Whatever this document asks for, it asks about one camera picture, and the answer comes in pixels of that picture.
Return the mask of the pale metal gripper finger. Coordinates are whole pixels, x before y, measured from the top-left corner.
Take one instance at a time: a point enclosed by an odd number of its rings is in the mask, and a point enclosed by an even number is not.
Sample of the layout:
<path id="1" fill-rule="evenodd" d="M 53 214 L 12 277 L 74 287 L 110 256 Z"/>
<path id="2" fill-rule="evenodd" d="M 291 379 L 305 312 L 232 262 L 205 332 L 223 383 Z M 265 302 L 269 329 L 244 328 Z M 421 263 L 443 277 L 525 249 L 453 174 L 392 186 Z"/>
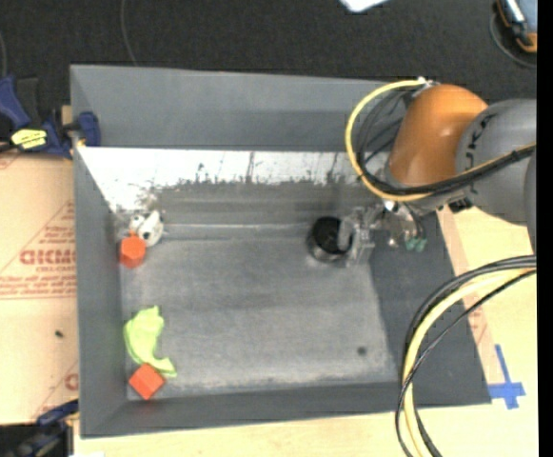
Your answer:
<path id="1" fill-rule="evenodd" d="M 375 249 L 375 239 L 372 229 L 357 229 L 353 236 L 353 264 L 366 264 Z"/>
<path id="2" fill-rule="evenodd" d="M 354 225 L 350 220 L 342 219 L 337 232 L 337 247 L 340 251 L 350 251 L 353 242 Z"/>

